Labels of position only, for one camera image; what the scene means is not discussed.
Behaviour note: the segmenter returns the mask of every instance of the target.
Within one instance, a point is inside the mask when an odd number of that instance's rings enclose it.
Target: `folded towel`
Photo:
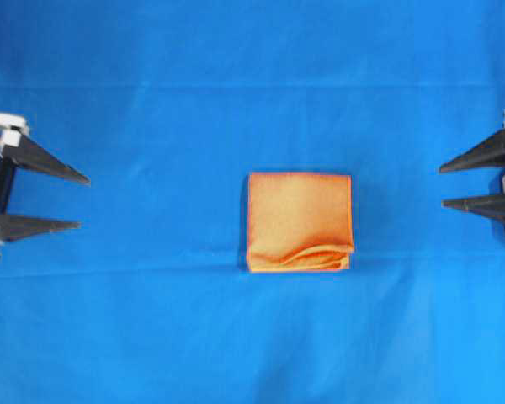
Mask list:
[[[250,175],[247,263],[251,272],[346,269],[353,244],[350,177]]]

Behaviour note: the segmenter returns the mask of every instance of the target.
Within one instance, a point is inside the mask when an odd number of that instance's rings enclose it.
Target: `blue cloth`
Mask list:
[[[505,2],[0,0],[19,173],[0,403],[505,403],[505,236],[439,176],[502,122]],[[251,275],[251,171],[353,176],[341,274]]]

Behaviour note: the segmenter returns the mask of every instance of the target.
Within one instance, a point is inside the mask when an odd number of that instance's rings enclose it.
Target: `orange towel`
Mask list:
[[[251,174],[247,246],[251,272],[346,269],[353,244],[350,177]]]

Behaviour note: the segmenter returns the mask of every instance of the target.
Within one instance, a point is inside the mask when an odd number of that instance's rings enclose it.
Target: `blue backdrop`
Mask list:
[[[439,176],[497,130],[505,1],[0,0],[0,110],[93,186],[19,173],[0,403],[505,403],[505,236]],[[341,274],[251,275],[251,171],[353,176]]]

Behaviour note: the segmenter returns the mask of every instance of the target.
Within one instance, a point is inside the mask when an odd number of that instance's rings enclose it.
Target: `gripper jaw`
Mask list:
[[[0,245],[41,233],[74,229],[77,221],[56,221],[22,215],[8,215],[9,195],[18,168],[45,173],[76,183],[90,184],[89,179],[74,168],[53,157],[29,138],[26,119],[0,113]]]
[[[505,120],[503,126],[503,129],[467,153],[446,162],[439,172],[451,173],[479,167],[505,167]],[[502,176],[502,190],[502,194],[447,199],[442,202],[442,206],[485,216],[500,221],[505,226],[505,174]]]

